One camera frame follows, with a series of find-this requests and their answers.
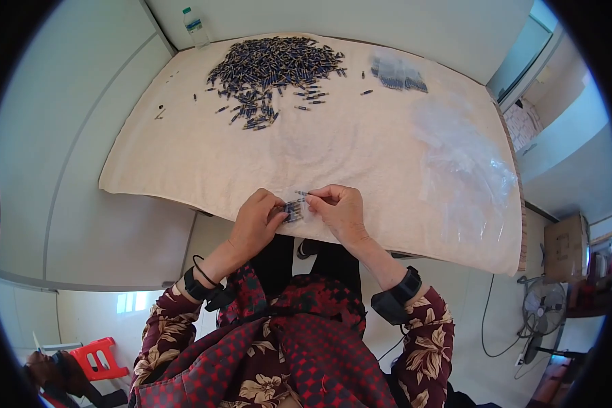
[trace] shoe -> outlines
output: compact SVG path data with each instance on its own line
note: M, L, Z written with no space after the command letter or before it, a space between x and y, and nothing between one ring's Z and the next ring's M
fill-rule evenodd
M297 257L306 259L311 255L317 255L320 250L320 242L316 240L303 240L300 246L297 247Z

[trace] pile of pen refills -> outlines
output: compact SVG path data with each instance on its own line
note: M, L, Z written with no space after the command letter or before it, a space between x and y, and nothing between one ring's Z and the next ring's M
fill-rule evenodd
M327 45L321 48L318 42L306 37L273 37L257 40L245 40L232 45L224 61L219 63L207 78L211 84L206 91L217 91L220 98L235 98L239 105L231 112L236 112L229 124L238 118L245 118L243 129L264 129L277 120L278 113L272 107L273 91L280 96L288 85L299 87L301 92L295 95L303 97L308 104L322 104L320 98L328 95L317 85L321 79L329 79L329 73L335 71L340 77L346 77L346 68L339 68L344 54L334 53ZM220 79L222 89L215 87ZM229 105L220 108L222 112ZM301 110L310 110L306 106L296 106Z

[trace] woman's right hand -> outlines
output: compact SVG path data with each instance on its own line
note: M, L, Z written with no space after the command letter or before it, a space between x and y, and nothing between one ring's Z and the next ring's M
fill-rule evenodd
M370 239L363 224L363 197L359 190L329 184L308 193L309 211L319 214L334 237L348 250Z

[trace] bottle label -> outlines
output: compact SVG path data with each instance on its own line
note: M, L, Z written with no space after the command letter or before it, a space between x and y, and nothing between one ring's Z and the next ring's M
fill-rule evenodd
M202 21L200 20L195 20L186 26L186 29L188 30L188 32L196 31L201 28L202 28Z

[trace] black smartwatch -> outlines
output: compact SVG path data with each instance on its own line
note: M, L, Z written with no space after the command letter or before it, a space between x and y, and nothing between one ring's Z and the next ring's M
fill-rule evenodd
M195 265L195 268L196 270L200 271L200 273L203 273L197 264ZM188 269L186 273L184 273L184 283L186 286L186 291L190 296L197 300L206 301L206 306L204 306L204 310L206 311L220 309L223 306L229 305L236 299L236 293L234 292L233 288L225 288L221 283L215 284L215 287L212 289L205 288L200 281L193 277L192 268Z
M406 276L397 286L372 296L372 309L393 326L408 323L408 313L403 309L422 287L420 273L408 266Z

